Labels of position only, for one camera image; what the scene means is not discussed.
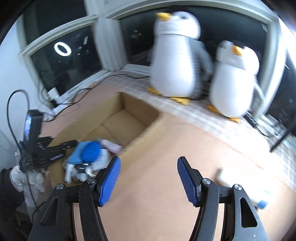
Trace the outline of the white gloved left hand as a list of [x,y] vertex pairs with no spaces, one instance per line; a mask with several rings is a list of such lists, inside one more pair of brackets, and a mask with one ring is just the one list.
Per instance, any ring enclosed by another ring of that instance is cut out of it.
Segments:
[[23,193],[26,206],[37,207],[39,194],[45,192],[44,174],[35,171],[24,173],[20,166],[14,166],[10,171],[10,180],[15,189]]

